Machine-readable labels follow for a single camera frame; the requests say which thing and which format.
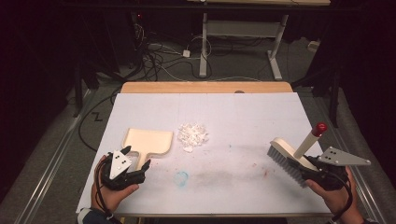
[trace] brush bristles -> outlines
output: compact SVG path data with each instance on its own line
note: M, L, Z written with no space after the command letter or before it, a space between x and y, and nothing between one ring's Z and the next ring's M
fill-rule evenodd
M270 147L267 155L282 167L283 170L285 170L286 173L288 173L295 181L297 181L302 188L306 187L305 181L301 178L300 171L297 168L290 166L287 158L280 154L276 148Z

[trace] black cable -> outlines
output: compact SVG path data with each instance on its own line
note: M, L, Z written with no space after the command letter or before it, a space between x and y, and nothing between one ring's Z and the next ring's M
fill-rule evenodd
M160 52L160 53L163 53L163 54L171 54L171 55L180 55L180 54L176 54L175 52L166 52L166 51L160 51L160 50L153 50L153 49L151 49L153 52Z
M152 54L154 54L154 58L156 59L156 61L158 62L158 64L163 64L163 56L159 53L155 53L155 52L151 52Z
M167 62L163 62L163 63L172 63L172 62L175 62L177 60L182 60L182 59L186 59L186 58L185 57L178 57L178 58L175 58L175 59L173 59L171 61L167 61Z
M139 64L137 65L136 69L134 71L130 72L128 75L126 75L125 78L128 79L130 77L134 77L140 71L142 71L142 69L143 69L143 59L139 60Z
M139 78L140 80L145 79L146 81L148 81L148 80L147 80L147 76L148 76L148 73L149 73L149 71L150 71L151 69L149 69L149 70L147 71L146 68L148 68L148 67L146 66L146 62L145 62L144 66L143 66L143 73L144 73L144 75L143 75L141 78Z
M218 37L215 37L216 39L220 39L220 40L226 40L229 44L230 44L230 49L228 49L228 52L226 52L226 53L223 53L223 54L216 54L215 52L214 52L214 48L215 47L219 47L219 45L217 45L216 46L216 44L213 44L213 41L212 40L210 40L210 43L212 43L210 46L212 47L212 55L214 55L214 56L218 56L218 57L224 57L224 56L227 56L227 55L229 55L229 54L231 54L231 53L233 53L233 41L231 41L229 38L226 38L226 39L221 39L221 38L218 38Z
M251 41L251 40L247 40L247 39L237 39L237 38L227 38L228 41L232 42L232 43L236 43L237 45L241 45L241 47L235 47L235 49L243 49L243 48L247 48L247 47L256 47L258 45L260 45L260 43L264 40L263 37L255 37L253 39L253 41L251 43L245 44L243 42L246 41Z
M157 71L157 64L155 63L155 59L150 53L147 53L147 55L149 57L149 60L152 63L151 69L154 69L154 76L155 76L155 80L154 81L158 81L158 71Z
M113 97L113 95L107 96L105 99L103 99L103 100L101 100L99 103L97 103L93 108L91 108L91 109L87 112L87 114L84 115L84 117L83 117L82 120L81 120L81 123L78 125L78 136L79 136L80 140L82 141L82 143L83 143L86 147L88 147L90 150L92 150L92 151L94 151L94 152L97 152L97 149L94 148L94 147L92 147L92 146L90 146L90 145L84 140L84 138L82 137L82 134L81 134L81 127L82 127L82 124L84 123L84 120L88 117L88 115L91 114L91 112L92 112L97 106L99 106L99 105L100 105L101 103L103 103L104 101L106 101L106 100L108 100L108 99L111 99L112 97Z
M145 70L145 75L141 77L140 79L145 79L146 81L152 81L151 78L155 77L155 73L151 74L151 71L154 70L153 67L150 67L149 70Z
M182 38L178 38L178 37L175 37L175 36L172 36L172 35L167 35L167 34L165 34L165 33L161 33L161 32L158 32L158 31L151 31L151 32L149 32L149 33L152 34L152 35L158 36L158 37L157 37L158 39L163 39L163 38L165 38L165 40L170 40L170 41L172 41L173 43L176 43L176 44L180 45L181 47L185 47L186 44L189 43L188 41L185 41L185 40L182 39Z
M95 170L95 184L96 184L96 195L95 195L95 200L97 201L97 197L96 196L99 196L99 201L100 201L100 203L98 203L98 205L104 210L104 212L106 213L106 216L107 217L111 217L111 213L110 213L110 211L108 210L108 208L106 207L106 204L105 204L105 200L103 199L103 195L102 195L102 192L101 192L101 186L99 186L99 173L100 173L100 170L102 169L102 166L104 166L105 165L105 163L106 163L106 161L101 161L99 164L98 164L98 167L96 168L96 170Z
M163 49L163 43L162 42L158 41L158 45L160 45L160 47L158 49L149 49L148 48L148 50L151 50L151 51L155 52L155 51L160 51L161 49Z
M337 180L339 180L346 188L346 192L348 194L348 199L347 199L347 202L346 202L346 205L344 206L344 208L332 217L332 222L335 222L336 220L338 220L341 217L341 215L343 215L349 209L350 205L352 205L353 194L352 194L351 187L347 184L347 183L350 184L350 180L348 177L346 177L347 182L345 182L339 175L336 175L332 172L326 172L326 174L331 175L331 176L335 177Z
M190 63L190 62L178 62L178 63L174 63L174 64L171 64L171 65L165 67L164 69L168 69L168 68L170 68L170 67L172 67L172 66L175 66L175 65L177 65L177 64L179 64L179 63L187 63L187 64L189 64L189 65L190 65L190 68L191 68L191 74L192 74L193 77L195 77L194 68L193 68L192 63Z
M114 98L115 96L117 96L117 91L119 91L121 88L122 88L122 86L118 86L113 92L111 92L110 103L111 103L112 105L114 105L114 100L113 100L113 98Z

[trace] white tabletop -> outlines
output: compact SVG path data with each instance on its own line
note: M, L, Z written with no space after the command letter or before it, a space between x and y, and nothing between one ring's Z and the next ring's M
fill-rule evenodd
M209 140L189 153L177 140L181 124L205 125ZM155 216L301 216L329 214L267 156L282 137L298 147L311 125L296 93L120 93L77 212L91 203L92 171L121 149L129 128L172 131L170 151L151 158L146 181L118 214ZM321 154L315 144L308 155Z

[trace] wooden table edge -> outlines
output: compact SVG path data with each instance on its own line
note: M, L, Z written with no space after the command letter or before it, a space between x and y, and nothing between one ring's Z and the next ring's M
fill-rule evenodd
M288 82L126 82L120 93L293 92Z

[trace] blue mark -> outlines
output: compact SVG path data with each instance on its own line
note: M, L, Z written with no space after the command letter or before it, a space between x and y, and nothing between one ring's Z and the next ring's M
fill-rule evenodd
M186 172L177 172L174 176L174 183L178 185L180 188L186 186L187 180L189 179L189 175Z

